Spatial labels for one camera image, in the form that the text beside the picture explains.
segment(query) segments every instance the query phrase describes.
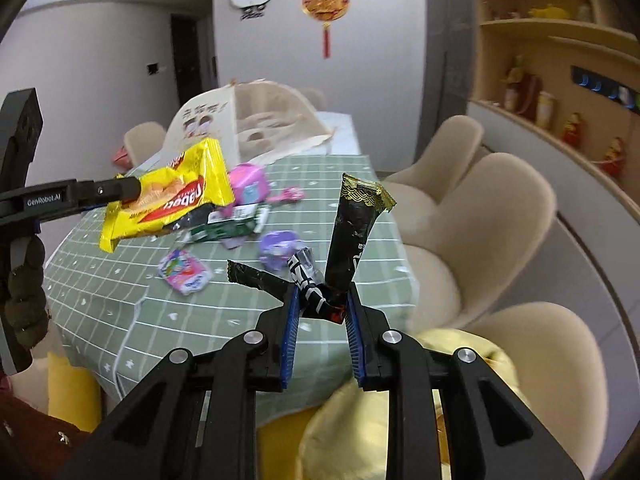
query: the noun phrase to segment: plaid tablecloth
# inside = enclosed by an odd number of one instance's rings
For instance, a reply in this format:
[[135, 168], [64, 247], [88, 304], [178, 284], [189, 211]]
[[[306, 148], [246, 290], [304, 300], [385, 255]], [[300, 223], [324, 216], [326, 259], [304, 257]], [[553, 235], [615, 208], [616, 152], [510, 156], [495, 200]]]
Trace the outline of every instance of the plaid tablecloth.
[[[267, 167], [274, 192], [299, 186], [306, 198], [276, 206], [265, 232], [297, 231], [322, 270], [343, 171], [376, 179], [361, 155], [290, 156]], [[265, 292], [227, 281], [227, 259], [260, 267], [257, 241], [230, 251], [219, 242], [190, 246], [214, 277], [204, 290], [183, 296], [156, 269], [181, 235], [125, 240], [109, 254], [97, 245], [103, 217], [103, 210], [90, 212], [71, 231], [49, 262], [44, 287], [69, 359], [92, 370], [114, 399], [130, 392], [173, 348], [194, 354], [219, 349], [254, 328], [261, 311], [279, 305]], [[380, 215], [370, 234], [355, 282], [363, 304], [380, 308], [391, 326], [404, 329], [417, 285], [388, 213]], [[257, 423], [323, 402], [350, 370], [344, 326], [301, 320], [289, 388], [258, 397]]]

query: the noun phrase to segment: beige chair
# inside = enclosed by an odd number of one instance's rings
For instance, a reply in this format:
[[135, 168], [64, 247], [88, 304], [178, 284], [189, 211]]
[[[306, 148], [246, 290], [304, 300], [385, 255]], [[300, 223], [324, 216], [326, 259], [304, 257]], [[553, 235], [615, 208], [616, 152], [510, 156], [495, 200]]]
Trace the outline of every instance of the beige chair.
[[124, 134], [124, 147], [135, 168], [162, 148], [166, 130], [158, 123], [142, 123]]
[[326, 110], [326, 96], [322, 90], [318, 88], [298, 88], [298, 92], [306, 97], [306, 100], [309, 101], [317, 111], [322, 112]]
[[420, 284], [409, 330], [462, 328], [482, 316], [536, 253], [556, 195], [508, 153], [480, 160], [404, 245]]
[[398, 202], [392, 214], [405, 244], [415, 245], [420, 226], [465, 174], [483, 135], [475, 119], [451, 117], [414, 165], [387, 177], [385, 189]]
[[527, 303], [466, 330], [513, 360], [531, 411], [589, 479], [604, 443], [608, 400], [602, 355], [587, 325], [560, 305]]

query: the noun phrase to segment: doorway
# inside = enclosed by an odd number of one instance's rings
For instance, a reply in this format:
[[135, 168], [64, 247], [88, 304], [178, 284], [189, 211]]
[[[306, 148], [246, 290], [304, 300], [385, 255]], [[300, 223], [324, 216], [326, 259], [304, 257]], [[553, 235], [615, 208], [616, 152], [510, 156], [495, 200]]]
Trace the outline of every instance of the doorway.
[[174, 50], [175, 82], [182, 106], [192, 97], [202, 93], [196, 20], [172, 14], [171, 40]]

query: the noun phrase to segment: black glove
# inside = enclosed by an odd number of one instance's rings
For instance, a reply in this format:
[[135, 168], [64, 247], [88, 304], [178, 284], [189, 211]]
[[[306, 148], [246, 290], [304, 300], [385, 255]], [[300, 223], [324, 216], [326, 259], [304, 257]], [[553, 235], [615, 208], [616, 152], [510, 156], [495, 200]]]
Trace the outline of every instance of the black glove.
[[0, 262], [0, 311], [15, 331], [17, 342], [27, 350], [42, 341], [49, 328], [47, 298], [42, 290], [44, 258], [44, 245], [34, 236], [26, 243], [23, 264], [11, 270], [8, 250], [2, 252]]

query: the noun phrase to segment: dining table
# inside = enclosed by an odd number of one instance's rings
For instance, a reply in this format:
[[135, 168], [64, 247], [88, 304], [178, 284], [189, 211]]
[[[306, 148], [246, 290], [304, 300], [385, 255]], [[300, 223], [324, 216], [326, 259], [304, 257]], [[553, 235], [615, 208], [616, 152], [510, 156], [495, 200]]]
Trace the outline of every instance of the dining table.
[[[369, 157], [360, 154], [351, 117], [318, 112], [332, 129], [331, 141], [308, 153], [265, 167], [273, 193], [300, 187], [305, 198], [274, 206], [264, 233], [293, 230], [310, 247], [322, 272], [334, 228], [342, 173], [376, 180]], [[153, 168], [152, 157], [134, 170]], [[88, 368], [114, 400], [121, 400], [174, 348], [211, 352], [255, 327], [264, 310], [280, 306], [266, 292], [229, 283], [228, 260], [262, 268], [257, 238], [228, 250], [222, 243], [188, 249], [212, 273], [199, 292], [184, 296], [158, 274], [158, 263], [179, 247], [183, 233], [120, 241], [113, 253], [99, 249], [104, 210], [87, 212], [52, 254], [44, 289], [66, 355]], [[404, 330], [415, 306], [414, 279], [390, 213], [382, 213], [367, 241], [354, 276], [363, 304], [382, 310], [389, 324]], [[293, 376], [282, 394], [258, 394], [256, 422], [324, 402], [351, 373], [344, 325], [301, 319]]]

